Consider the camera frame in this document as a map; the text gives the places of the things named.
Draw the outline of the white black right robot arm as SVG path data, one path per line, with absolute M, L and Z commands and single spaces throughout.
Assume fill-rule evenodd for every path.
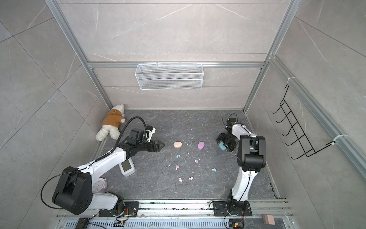
M 252 133 L 235 113 L 223 122 L 226 132 L 216 142 L 222 151 L 233 152 L 239 166 L 234 187 L 226 200 L 228 214 L 249 208 L 248 195 L 256 175 L 266 166 L 266 139 Z

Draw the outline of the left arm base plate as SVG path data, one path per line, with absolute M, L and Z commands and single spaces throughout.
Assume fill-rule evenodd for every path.
M 125 217 L 135 216 L 139 210 L 140 202 L 138 201 L 127 201 L 118 202 L 112 210 L 101 210 L 99 217 Z

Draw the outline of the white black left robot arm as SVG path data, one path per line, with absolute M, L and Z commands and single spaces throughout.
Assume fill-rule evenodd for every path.
M 95 160 L 79 167 L 67 167 L 56 175 L 58 183 L 52 196 L 53 209 L 67 210 L 74 215 L 92 210 L 113 210 L 118 214 L 123 198 L 112 193 L 98 193 L 92 189 L 97 179 L 115 166 L 130 162 L 138 152 L 160 152 L 165 144 L 152 140 L 156 129 L 144 124 L 143 129 L 131 130 L 128 137 L 119 135 L 113 148 Z

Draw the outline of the blue earbud charging case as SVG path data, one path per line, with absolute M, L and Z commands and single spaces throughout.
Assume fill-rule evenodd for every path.
M 219 144 L 219 148 L 220 148 L 222 151 L 226 151 L 226 150 L 227 150 L 227 148 L 224 146 L 224 143 L 223 143 L 223 142 L 221 142 L 221 143 Z

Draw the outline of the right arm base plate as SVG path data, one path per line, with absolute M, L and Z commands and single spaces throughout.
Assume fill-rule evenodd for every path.
M 211 201 L 209 203 L 210 210 L 213 210 L 216 217 L 233 216 L 233 217 L 249 217 L 252 216 L 252 210 L 248 201 L 242 201 L 238 204 L 229 204 L 225 201 Z

